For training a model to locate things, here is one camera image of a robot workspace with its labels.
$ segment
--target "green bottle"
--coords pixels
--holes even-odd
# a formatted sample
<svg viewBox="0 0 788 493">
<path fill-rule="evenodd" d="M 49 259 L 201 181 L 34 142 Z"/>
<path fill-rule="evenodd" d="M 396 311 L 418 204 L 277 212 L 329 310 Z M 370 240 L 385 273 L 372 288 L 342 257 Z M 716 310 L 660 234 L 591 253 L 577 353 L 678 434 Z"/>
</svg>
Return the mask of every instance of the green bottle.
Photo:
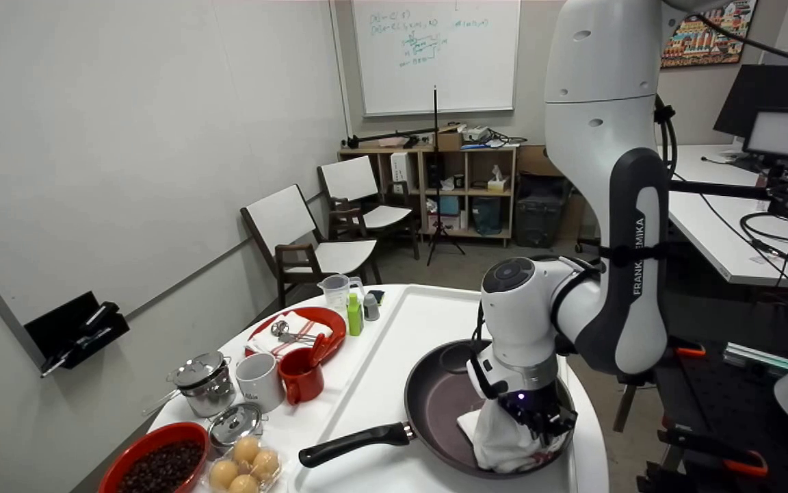
<svg viewBox="0 0 788 493">
<path fill-rule="evenodd" d="M 347 296 L 344 315 L 347 315 L 347 333 L 359 337 L 365 330 L 365 310 L 357 293 Z"/>
</svg>

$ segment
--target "pan handle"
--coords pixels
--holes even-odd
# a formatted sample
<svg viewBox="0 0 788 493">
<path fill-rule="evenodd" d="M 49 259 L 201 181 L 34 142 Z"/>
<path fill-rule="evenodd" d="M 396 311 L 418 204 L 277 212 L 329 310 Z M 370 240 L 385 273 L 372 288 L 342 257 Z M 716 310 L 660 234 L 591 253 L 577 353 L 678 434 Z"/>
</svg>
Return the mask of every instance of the pan handle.
<svg viewBox="0 0 788 493">
<path fill-rule="evenodd" d="M 404 446 L 417 438 L 417 430 L 410 422 L 384 423 L 384 427 L 366 427 L 350 434 L 340 434 L 335 441 L 302 448 L 298 456 L 307 467 L 316 467 L 326 459 L 335 459 L 340 453 L 347 453 L 352 448 L 370 446 L 370 442 L 392 442 Z"/>
</svg>

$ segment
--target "whiteboard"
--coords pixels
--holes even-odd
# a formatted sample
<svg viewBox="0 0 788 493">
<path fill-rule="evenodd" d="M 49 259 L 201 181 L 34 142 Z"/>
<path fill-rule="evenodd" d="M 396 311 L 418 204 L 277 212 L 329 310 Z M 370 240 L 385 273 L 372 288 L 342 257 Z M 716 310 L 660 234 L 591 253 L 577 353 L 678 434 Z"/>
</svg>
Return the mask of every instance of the whiteboard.
<svg viewBox="0 0 788 493">
<path fill-rule="evenodd" d="M 500 112 L 515 101 L 521 0 L 352 0 L 366 115 Z"/>
<path fill-rule="evenodd" d="M 0 289 L 127 311 L 247 237 L 344 130 L 326 0 L 0 0 Z"/>
</svg>

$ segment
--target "paper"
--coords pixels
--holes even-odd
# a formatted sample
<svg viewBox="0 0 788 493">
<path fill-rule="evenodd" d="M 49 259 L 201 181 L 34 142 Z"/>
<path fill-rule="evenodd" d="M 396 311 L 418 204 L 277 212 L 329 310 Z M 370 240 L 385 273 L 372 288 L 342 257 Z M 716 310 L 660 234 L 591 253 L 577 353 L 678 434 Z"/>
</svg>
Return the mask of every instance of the paper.
<svg viewBox="0 0 788 493">
<path fill-rule="evenodd" d="M 395 149 L 392 153 L 392 181 L 410 181 L 409 175 L 409 153 L 404 149 Z"/>
</svg>

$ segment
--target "white chair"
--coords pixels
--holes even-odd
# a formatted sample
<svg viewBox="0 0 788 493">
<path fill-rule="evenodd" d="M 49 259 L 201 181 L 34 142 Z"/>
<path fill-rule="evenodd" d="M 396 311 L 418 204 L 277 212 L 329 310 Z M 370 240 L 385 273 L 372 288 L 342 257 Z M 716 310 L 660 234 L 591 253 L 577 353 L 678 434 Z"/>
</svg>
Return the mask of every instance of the white chair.
<svg viewBox="0 0 788 493">
<path fill-rule="evenodd" d="M 347 200 L 362 204 L 362 219 L 370 234 L 377 237 L 385 231 L 409 234 L 414 240 L 414 253 L 418 257 L 418 226 L 414 222 L 414 207 L 377 204 L 377 184 L 372 175 L 370 155 L 322 164 L 321 178 L 332 201 Z"/>
<path fill-rule="evenodd" d="M 376 240 L 322 240 L 298 186 L 250 201 L 242 216 L 277 273 L 279 307 L 285 307 L 288 288 L 321 281 L 329 273 L 362 273 L 366 281 L 370 264 L 384 281 L 372 259 Z"/>
</svg>

